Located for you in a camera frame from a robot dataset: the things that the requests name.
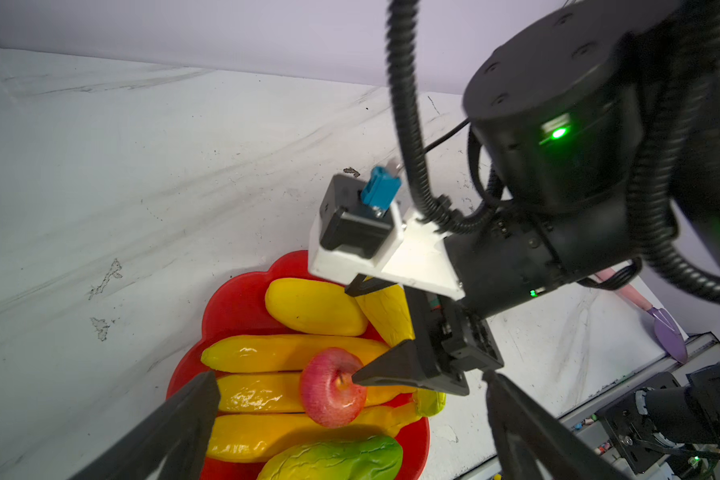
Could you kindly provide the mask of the yellow fake banana bunch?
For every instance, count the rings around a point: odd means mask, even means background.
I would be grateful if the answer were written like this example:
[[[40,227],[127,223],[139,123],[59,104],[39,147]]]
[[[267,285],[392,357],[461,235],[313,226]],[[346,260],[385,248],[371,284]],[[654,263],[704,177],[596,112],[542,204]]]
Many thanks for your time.
[[[208,457],[256,463],[313,441],[395,437],[404,427],[444,409],[443,393],[371,387],[351,423],[337,428],[319,425],[305,412],[299,382],[309,361],[329,348],[348,352],[362,365],[389,349],[382,342],[360,337],[305,334],[238,335],[206,348],[201,361],[220,375],[221,413],[212,428]]]

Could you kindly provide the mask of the red fake apple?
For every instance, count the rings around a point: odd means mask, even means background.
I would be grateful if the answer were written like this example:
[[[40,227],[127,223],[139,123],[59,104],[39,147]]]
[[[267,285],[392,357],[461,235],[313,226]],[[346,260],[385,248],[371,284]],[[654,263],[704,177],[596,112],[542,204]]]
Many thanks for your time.
[[[367,388],[353,381],[353,375],[362,367],[357,356],[337,347],[313,357],[299,381],[300,399],[307,416],[330,429],[354,421],[367,400]]]

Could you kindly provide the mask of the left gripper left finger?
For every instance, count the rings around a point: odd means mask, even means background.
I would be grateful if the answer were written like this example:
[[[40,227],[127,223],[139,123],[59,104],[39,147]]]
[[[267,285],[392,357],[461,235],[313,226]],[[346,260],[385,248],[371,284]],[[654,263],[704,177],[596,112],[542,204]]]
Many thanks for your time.
[[[211,372],[196,375],[75,479],[198,479],[218,412]]]

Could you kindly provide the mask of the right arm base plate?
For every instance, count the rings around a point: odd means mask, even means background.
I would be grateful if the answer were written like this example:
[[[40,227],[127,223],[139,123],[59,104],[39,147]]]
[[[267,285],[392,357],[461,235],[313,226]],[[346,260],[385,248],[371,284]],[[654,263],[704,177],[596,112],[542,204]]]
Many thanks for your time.
[[[656,437],[653,423],[638,411],[636,393],[679,386],[671,373],[657,373],[596,411],[611,445],[629,465],[629,473],[644,474],[664,457],[664,454],[638,444],[638,440],[655,441]]]

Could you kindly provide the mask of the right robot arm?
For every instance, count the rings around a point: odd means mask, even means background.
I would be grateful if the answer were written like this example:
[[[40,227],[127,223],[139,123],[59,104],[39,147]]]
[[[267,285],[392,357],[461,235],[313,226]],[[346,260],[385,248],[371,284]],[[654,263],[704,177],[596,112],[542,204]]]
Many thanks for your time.
[[[415,82],[418,5],[388,7],[387,75],[415,207],[444,235],[460,294],[407,284],[415,336],[363,386],[465,395],[502,366],[486,319],[563,285],[613,290],[650,266],[720,304],[720,1],[582,1],[497,48],[463,108],[471,215],[432,193]]]

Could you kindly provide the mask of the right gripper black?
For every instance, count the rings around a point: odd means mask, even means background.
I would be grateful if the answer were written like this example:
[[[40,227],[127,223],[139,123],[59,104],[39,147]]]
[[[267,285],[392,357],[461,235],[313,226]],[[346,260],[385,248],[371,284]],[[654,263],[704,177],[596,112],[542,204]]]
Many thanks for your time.
[[[387,280],[358,274],[344,292],[360,297],[389,286]],[[485,319],[441,295],[413,287],[406,287],[404,293],[415,339],[402,341],[355,372],[355,384],[408,386],[467,396],[468,372],[504,367]]]

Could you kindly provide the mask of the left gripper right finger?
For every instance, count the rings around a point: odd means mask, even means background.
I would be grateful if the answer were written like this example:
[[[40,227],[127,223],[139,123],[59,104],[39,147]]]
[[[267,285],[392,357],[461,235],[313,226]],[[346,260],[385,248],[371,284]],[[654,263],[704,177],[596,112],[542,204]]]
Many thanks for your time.
[[[504,479],[618,480],[625,475],[551,416],[506,376],[483,374],[486,405]]]

